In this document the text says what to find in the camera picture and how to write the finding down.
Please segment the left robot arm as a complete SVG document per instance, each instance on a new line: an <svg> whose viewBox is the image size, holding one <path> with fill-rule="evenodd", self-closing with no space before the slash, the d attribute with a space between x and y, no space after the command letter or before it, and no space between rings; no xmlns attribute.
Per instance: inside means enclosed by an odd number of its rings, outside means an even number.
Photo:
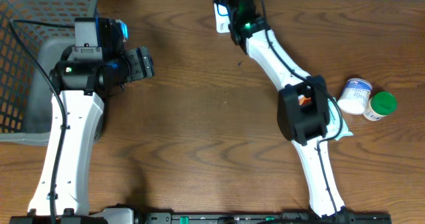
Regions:
<svg viewBox="0 0 425 224"><path fill-rule="evenodd" d="M27 214L11 223L137 223L125 205L90 213L88 173L104 99L130 77L126 61L60 61L50 72L52 124L41 178Z"/></svg>

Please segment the white tub with blue label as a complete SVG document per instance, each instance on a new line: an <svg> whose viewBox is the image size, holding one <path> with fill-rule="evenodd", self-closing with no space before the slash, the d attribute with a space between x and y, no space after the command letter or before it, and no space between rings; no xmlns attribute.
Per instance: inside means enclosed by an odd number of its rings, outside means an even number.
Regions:
<svg viewBox="0 0 425 224"><path fill-rule="evenodd" d="M350 78L337 101L342 111L360 115L366 110L371 94L372 85L362 78Z"/></svg>

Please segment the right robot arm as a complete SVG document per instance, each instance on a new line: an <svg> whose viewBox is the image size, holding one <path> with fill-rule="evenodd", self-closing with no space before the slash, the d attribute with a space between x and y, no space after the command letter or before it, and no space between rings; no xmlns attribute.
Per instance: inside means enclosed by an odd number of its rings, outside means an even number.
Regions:
<svg viewBox="0 0 425 224"><path fill-rule="evenodd" d="M282 48L254 0L214 0L226 9L232 41L255 60L278 92L277 123L283 137L297 151L309 188L309 204L321 219L338 222L345 206L327 153L329 105L336 103L325 79L300 68Z"/></svg>

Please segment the green lid jar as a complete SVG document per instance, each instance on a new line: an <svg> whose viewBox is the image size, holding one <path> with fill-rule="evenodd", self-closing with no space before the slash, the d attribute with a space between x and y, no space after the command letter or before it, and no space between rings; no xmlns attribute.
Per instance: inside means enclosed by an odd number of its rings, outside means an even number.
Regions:
<svg viewBox="0 0 425 224"><path fill-rule="evenodd" d="M395 96L389 92L378 92L369 99L363 116L370 121L379 121L397 109Z"/></svg>

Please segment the orange small box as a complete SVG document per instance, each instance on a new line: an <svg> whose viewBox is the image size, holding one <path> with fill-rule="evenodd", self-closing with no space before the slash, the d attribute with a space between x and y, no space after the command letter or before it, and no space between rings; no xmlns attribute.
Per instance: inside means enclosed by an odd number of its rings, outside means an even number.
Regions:
<svg viewBox="0 0 425 224"><path fill-rule="evenodd" d="M298 96L298 102L300 106L304 106L311 102L311 97L306 97L304 95Z"/></svg>

